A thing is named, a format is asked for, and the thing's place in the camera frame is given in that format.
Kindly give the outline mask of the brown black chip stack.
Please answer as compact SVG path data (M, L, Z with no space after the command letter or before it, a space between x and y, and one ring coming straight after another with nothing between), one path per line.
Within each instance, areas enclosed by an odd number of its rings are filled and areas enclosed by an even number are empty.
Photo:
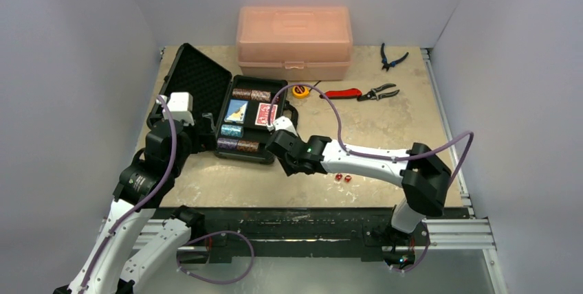
M241 152L258 152L260 144L254 141L239 140L236 149Z

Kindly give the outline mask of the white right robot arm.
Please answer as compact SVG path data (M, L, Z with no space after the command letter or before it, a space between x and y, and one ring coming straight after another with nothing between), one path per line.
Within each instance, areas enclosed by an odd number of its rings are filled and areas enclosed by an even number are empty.
M265 148L279 160L287 176L346 173L401 188L404 198L386 225L386 235L393 243L409 239L423 218L443 215L452 171L425 144L380 150L342 146L336 139L318 135L304 142L289 131L278 130Z

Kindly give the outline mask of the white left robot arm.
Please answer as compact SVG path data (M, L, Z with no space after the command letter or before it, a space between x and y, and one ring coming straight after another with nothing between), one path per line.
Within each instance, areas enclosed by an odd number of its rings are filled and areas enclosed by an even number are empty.
M146 135L145 147L121 172L105 224L86 262L55 293L139 293L180 244L197 245L204 239L204 215L182 206L153 239L132 252L193 149L191 112L170 111L163 116Z

